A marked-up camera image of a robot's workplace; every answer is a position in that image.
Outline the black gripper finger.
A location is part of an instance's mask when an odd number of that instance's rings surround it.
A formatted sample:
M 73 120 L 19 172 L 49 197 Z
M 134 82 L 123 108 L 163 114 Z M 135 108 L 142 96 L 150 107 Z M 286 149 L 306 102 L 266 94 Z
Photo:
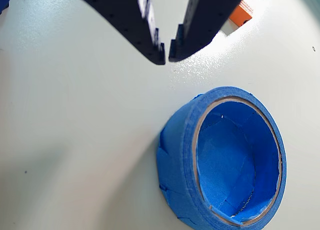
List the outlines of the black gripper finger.
M 165 45 L 156 27 L 152 0 L 84 0 L 116 28 L 142 55 L 164 65 Z
M 168 60 L 182 61 L 207 46 L 241 0 L 189 0 L 183 23 L 171 40 Z

